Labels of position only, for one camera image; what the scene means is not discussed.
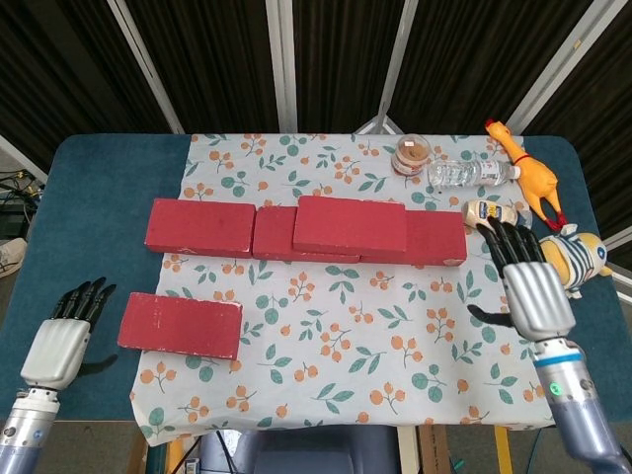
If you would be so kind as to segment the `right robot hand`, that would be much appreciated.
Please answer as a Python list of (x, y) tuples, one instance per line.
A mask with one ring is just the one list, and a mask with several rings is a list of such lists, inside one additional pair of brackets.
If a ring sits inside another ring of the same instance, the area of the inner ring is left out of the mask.
[(509, 312), (489, 313), (469, 304), (470, 314), (488, 325), (514, 328), (532, 342), (568, 336), (576, 320), (559, 276), (546, 262), (534, 233), (494, 217), (476, 229), (489, 247)]

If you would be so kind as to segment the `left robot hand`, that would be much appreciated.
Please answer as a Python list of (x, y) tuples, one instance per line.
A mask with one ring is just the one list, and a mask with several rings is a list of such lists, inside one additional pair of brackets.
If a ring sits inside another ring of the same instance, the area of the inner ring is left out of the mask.
[(61, 391), (77, 377), (101, 373), (118, 355), (86, 362), (84, 355), (108, 299), (115, 291), (103, 276), (64, 293), (43, 320), (20, 375), (30, 387)]

